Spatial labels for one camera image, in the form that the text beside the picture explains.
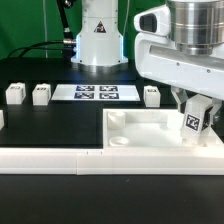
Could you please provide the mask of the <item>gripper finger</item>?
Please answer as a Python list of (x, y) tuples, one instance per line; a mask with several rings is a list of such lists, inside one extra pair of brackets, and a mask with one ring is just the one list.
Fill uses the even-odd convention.
[(220, 109), (222, 106), (222, 101), (219, 99), (213, 99), (211, 106), (205, 111), (202, 129), (206, 129), (213, 125), (220, 115)]

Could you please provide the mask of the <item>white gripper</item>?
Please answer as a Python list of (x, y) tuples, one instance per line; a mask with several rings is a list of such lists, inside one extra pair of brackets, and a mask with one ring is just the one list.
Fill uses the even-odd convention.
[(135, 65), (170, 86), (180, 113), (186, 90), (224, 100), (224, 4), (164, 4), (137, 14)]

